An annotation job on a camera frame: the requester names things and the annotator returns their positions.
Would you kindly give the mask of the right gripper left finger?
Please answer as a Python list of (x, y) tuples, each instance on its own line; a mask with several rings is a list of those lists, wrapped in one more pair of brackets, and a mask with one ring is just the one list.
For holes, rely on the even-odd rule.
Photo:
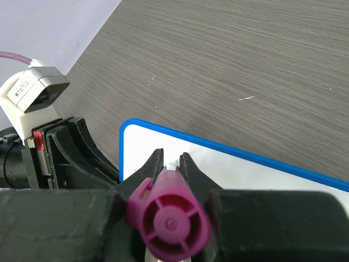
[(126, 201), (164, 165), (162, 149), (115, 189), (2, 190), (1, 261), (144, 261)]

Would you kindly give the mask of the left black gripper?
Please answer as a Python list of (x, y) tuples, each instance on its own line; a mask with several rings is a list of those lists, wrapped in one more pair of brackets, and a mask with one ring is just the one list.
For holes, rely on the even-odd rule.
[[(45, 160), (47, 175), (40, 160)], [(22, 141), (14, 127), (1, 131), (1, 190), (113, 188), (118, 184), (118, 169), (98, 149), (82, 117), (59, 118), (45, 126), (45, 158)]]

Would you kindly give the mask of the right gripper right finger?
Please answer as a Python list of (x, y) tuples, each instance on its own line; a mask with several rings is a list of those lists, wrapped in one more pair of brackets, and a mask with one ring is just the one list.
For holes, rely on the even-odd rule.
[(188, 153), (179, 168), (212, 226), (193, 261), (348, 261), (348, 216), (333, 195), (223, 189)]

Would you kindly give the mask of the blue framed whiteboard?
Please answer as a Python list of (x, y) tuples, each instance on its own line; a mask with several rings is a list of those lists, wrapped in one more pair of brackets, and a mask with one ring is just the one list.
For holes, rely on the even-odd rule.
[(136, 118), (125, 121), (119, 130), (120, 180), (140, 168), (156, 148), (163, 148), (165, 163), (189, 153), (196, 165), (222, 187), (302, 188), (319, 183), (348, 191), (344, 180)]

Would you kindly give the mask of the magenta whiteboard marker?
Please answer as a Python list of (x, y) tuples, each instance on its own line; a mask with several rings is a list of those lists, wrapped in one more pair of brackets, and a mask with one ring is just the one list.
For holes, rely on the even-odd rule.
[(127, 224), (162, 261), (193, 257), (211, 237), (208, 216), (179, 168), (163, 168), (156, 179), (141, 182), (128, 199)]

